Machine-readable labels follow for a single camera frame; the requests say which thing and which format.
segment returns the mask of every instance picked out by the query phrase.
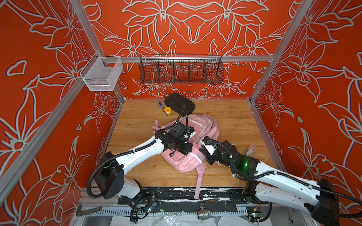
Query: black wire basket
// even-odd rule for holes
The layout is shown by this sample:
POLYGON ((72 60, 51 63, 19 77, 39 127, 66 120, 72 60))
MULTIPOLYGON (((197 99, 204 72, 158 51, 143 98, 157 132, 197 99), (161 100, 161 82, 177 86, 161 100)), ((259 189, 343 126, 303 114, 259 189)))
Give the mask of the black wire basket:
POLYGON ((218 55, 141 55, 142 84, 219 84, 224 65, 218 55))

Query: black case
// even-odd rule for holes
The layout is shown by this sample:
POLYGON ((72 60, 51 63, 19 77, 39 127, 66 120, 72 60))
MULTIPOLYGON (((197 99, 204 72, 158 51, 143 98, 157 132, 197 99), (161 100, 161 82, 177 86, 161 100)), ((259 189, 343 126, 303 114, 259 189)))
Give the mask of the black case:
POLYGON ((165 105, 170 107, 173 111, 180 113, 182 106, 185 105, 186 113, 189 115, 195 110, 194 102, 186 99, 178 93, 172 93, 165 99, 165 105))

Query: floral wall pattern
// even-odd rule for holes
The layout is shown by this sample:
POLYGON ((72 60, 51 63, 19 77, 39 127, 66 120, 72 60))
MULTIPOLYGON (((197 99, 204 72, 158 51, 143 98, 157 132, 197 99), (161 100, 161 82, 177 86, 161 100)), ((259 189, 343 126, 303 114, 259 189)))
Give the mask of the floral wall pattern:
MULTIPOLYGON (((299 0, 82 0, 106 56, 142 54, 274 54, 299 0)), ((131 99, 249 98, 267 62, 225 63, 217 85, 143 85, 138 65, 124 64, 118 82, 131 99)))
MULTIPOLYGON (((314 1, 256 107, 289 173, 362 199, 362 3, 314 1)), ((357 205, 340 199, 340 212, 357 205)), ((362 220, 341 219, 341 225, 362 220)))
MULTIPOLYGON (((1 176, 94 50, 69 0, 7 0, 0 12, 1 176)), ((0 225, 69 224, 120 104, 114 92, 83 87, 0 207, 0 225)))

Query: wooden table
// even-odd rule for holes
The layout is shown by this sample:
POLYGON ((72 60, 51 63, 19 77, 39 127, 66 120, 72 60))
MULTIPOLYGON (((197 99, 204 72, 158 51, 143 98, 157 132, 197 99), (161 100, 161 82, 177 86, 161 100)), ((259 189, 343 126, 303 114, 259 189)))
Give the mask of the wooden table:
MULTIPOLYGON (((213 117, 219 128, 218 141, 228 140, 242 153, 250 144, 256 147, 252 157, 274 166, 270 154, 260 135, 248 103, 244 100, 193 100, 196 105, 194 114, 208 114, 213 117)), ((163 113, 156 100, 126 100, 118 118, 108 150, 113 154, 127 151, 153 136, 151 126, 158 119, 160 125, 176 120, 178 113, 169 117, 163 113)), ((142 186, 196 186, 197 172, 179 173, 161 156, 155 155, 134 167, 127 175, 137 179, 142 186)), ((203 187, 244 187, 245 182, 231 176, 228 167, 210 166, 202 179, 203 187)))

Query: wire basket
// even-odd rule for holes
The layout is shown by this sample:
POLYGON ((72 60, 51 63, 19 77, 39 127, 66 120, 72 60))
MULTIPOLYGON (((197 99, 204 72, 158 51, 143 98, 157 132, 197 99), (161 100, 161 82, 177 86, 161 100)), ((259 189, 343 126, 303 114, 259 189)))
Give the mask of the wire basket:
POLYGON ((104 59, 96 52, 80 72, 90 91, 113 91, 117 84, 123 70, 121 58, 118 57, 114 64, 105 63, 104 59))
POLYGON ((218 55, 167 54, 140 56, 142 84, 219 84, 224 65, 218 55))

